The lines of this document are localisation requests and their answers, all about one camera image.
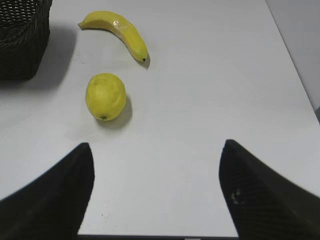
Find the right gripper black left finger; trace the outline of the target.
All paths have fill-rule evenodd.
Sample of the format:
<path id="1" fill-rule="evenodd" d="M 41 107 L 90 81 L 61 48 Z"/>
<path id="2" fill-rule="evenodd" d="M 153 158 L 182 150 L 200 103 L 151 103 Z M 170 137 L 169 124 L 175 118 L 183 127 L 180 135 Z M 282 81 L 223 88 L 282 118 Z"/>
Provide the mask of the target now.
<path id="1" fill-rule="evenodd" d="M 75 240 L 95 181 L 83 142 L 28 185 L 0 201 L 2 240 Z"/>

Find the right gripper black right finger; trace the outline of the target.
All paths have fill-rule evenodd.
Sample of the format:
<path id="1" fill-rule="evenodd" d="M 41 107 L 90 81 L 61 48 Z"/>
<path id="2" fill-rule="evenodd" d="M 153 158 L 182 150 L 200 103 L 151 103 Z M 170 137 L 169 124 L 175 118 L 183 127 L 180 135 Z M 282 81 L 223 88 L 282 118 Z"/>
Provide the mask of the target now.
<path id="1" fill-rule="evenodd" d="M 278 174 L 233 139 L 225 141 L 218 177 L 239 239 L 320 238 L 320 198 Z"/>

